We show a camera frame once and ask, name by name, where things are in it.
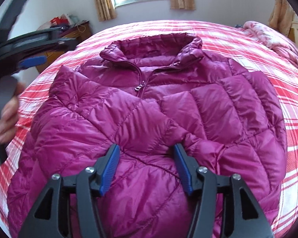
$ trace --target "puffer jacket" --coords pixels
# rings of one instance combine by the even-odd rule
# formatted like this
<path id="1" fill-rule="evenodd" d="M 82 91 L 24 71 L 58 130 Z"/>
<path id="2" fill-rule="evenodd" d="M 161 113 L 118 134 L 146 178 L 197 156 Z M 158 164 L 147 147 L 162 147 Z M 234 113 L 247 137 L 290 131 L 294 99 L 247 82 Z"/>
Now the puffer jacket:
<path id="1" fill-rule="evenodd" d="M 176 143 L 216 174 L 241 174 L 268 221 L 277 216 L 287 147 L 273 86 L 183 33 L 116 41 L 76 71 L 60 68 L 8 190 L 13 238 L 52 174 L 78 174 L 113 143 L 120 161 L 98 200 L 109 237 L 186 237 L 196 201 L 180 184 Z M 218 197 L 216 237 L 221 208 Z"/>

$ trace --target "bed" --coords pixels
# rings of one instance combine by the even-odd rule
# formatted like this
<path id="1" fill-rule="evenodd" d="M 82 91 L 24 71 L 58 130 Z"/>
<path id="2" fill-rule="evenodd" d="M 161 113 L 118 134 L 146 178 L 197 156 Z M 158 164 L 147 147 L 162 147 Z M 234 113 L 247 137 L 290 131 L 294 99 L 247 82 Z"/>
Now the bed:
<path id="1" fill-rule="evenodd" d="M 75 69 L 97 56 L 115 40 L 187 32 L 202 38 L 203 49 L 233 58 L 250 71 L 263 71 L 275 87 L 285 118 L 288 142 L 287 174 L 282 184 L 279 214 L 272 225 L 276 238 L 282 237 L 298 218 L 298 60 L 293 60 L 287 53 L 280 53 L 276 46 L 269 46 L 262 38 L 263 35 L 256 32 L 261 25 L 253 28 L 254 24 L 245 25 L 245 28 L 232 28 L 199 21 L 132 23 L 101 31 L 81 43 L 75 51 L 59 57 L 20 96 L 17 135 L 7 148 L 8 160 L 0 167 L 0 215 L 3 222 L 7 222 L 9 213 L 7 190 L 18 168 L 26 134 L 36 111 L 48 98 L 49 87 L 60 66 Z M 288 40 L 275 31 L 269 28 L 263 31 L 273 37 L 274 42 L 279 42 L 280 46 L 291 47 L 291 43 L 287 44 Z"/>

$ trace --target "human hand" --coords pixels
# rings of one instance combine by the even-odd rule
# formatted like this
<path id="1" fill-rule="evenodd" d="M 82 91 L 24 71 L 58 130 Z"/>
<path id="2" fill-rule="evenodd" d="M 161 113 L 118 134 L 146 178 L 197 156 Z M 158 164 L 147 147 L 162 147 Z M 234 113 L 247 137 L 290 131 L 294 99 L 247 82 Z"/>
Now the human hand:
<path id="1" fill-rule="evenodd" d="M 15 90 L 15 96 L 5 105 L 1 113 L 0 119 L 0 144 L 10 143 L 13 140 L 16 132 L 15 125 L 19 120 L 18 95 L 24 90 L 24 85 L 18 83 Z"/>

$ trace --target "blue gripper pad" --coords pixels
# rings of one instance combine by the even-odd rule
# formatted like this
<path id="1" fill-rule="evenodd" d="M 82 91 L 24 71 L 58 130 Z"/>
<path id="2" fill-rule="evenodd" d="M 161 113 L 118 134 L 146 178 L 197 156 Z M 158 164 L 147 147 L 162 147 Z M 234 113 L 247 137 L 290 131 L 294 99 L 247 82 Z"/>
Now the blue gripper pad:
<path id="1" fill-rule="evenodd" d="M 20 70 L 25 70 L 31 67 L 39 66 L 41 64 L 45 64 L 47 62 L 47 58 L 45 55 L 36 56 L 24 59 L 23 61 L 19 62 L 18 68 Z"/>
<path id="2" fill-rule="evenodd" d="M 177 167 L 177 171 L 179 173 L 179 177 L 181 180 L 181 184 L 183 187 L 183 190 L 191 196 L 194 189 L 192 187 L 192 177 L 191 173 L 189 171 L 189 168 L 186 164 L 185 157 L 188 157 L 188 155 L 185 153 L 184 148 L 181 144 L 176 144 L 174 146 L 174 161 L 175 165 Z"/>
<path id="3" fill-rule="evenodd" d="M 113 144 L 107 154 L 99 158 L 96 162 L 97 183 L 99 184 L 99 193 L 104 196 L 109 190 L 110 184 L 114 178 L 120 158 L 120 148 Z"/>

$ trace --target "jacket collar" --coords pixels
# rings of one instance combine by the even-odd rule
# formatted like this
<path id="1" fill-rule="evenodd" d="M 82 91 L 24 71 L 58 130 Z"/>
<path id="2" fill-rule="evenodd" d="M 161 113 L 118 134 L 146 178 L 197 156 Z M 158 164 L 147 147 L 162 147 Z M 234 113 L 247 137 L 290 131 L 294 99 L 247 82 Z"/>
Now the jacket collar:
<path id="1" fill-rule="evenodd" d="M 130 66 L 134 58 L 174 56 L 170 66 L 184 68 L 200 60 L 203 55 L 202 39 L 188 33 L 115 41 L 100 53 L 103 59 L 121 67 Z"/>

